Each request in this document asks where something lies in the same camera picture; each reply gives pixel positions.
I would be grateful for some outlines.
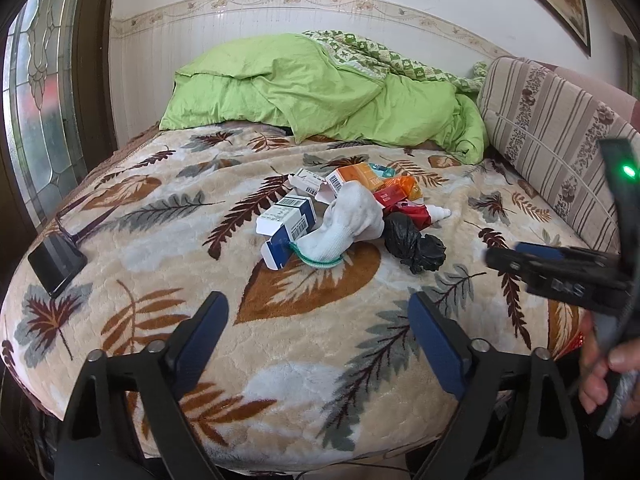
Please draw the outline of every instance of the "green quilt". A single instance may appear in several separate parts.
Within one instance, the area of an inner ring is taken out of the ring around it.
[[[297,142],[315,134],[393,146],[434,140],[475,164],[487,139],[470,96],[485,75],[483,63],[461,78],[340,31],[246,38],[176,72],[161,128],[249,120],[290,126]]]

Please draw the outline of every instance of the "human hand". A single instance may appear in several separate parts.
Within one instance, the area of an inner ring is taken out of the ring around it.
[[[580,373],[583,374],[593,365],[600,355],[600,348],[593,330],[593,316],[585,312],[580,322],[580,330],[584,334],[584,343],[580,353]],[[604,378],[613,370],[619,373],[640,370],[640,338],[616,346],[608,355],[594,366],[578,393],[578,398],[587,413],[593,413],[609,397],[607,383]],[[640,381],[636,384],[634,393],[622,411],[622,417],[632,418],[640,413]]]

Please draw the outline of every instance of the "stained glass window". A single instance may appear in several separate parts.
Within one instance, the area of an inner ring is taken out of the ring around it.
[[[71,85],[78,0],[28,0],[9,30],[4,126],[22,199],[37,229],[86,176]]]

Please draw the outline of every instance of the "striped sofa back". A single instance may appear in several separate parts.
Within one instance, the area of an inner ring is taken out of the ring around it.
[[[638,156],[638,131],[609,105],[527,59],[495,60],[478,107],[492,145],[576,234],[592,249],[617,252],[615,207],[597,140],[630,139]]]

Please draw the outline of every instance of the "red wrapper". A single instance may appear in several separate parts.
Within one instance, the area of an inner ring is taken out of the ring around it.
[[[395,211],[404,213],[413,220],[418,231],[422,231],[425,227],[429,227],[431,225],[431,216],[429,215],[427,208],[423,205],[411,206],[398,205],[396,203],[391,206],[391,210],[389,212],[393,213]]]
[[[385,187],[380,191],[375,192],[373,196],[386,210],[401,200],[404,200],[406,198],[406,193],[400,186],[398,186],[398,184],[393,184],[392,186]]]

